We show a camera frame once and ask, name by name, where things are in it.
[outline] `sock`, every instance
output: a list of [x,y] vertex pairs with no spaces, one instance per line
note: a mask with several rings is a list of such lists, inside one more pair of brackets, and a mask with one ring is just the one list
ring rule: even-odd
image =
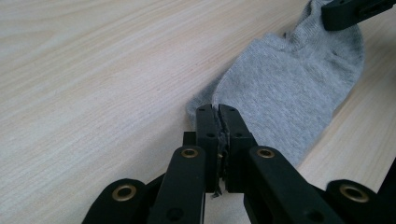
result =
[[298,165],[363,68],[357,25],[324,30],[320,8],[328,2],[310,1],[285,37],[268,34],[252,41],[223,76],[188,103],[192,123],[200,105],[233,106],[259,145],[276,148]]

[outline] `table surface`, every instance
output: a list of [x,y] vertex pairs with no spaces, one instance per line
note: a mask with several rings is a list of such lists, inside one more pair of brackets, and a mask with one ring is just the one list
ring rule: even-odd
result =
[[[303,0],[1,1],[0,222],[80,223],[111,182],[162,174],[186,103]],[[378,190],[396,155],[396,11],[361,23],[360,81],[298,167]],[[239,194],[206,223],[246,223]]]

